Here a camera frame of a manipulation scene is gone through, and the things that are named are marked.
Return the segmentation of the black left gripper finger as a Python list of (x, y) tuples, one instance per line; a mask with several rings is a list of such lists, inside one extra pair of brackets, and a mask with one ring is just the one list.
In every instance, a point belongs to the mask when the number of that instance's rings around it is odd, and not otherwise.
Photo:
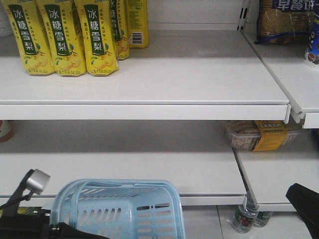
[(291, 185), (286, 197), (299, 213), (313, 239), (319, 238), (319, 194), (303, 185)]

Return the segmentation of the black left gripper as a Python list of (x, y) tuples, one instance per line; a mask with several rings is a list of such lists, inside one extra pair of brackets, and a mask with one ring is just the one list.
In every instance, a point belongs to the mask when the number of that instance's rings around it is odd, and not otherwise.
[(48, 210), (36, 214), (2, 211), (0, 217), (2, 239), (103, 239), (103, 236), (80, 231), (66, 223), (50, 223)]

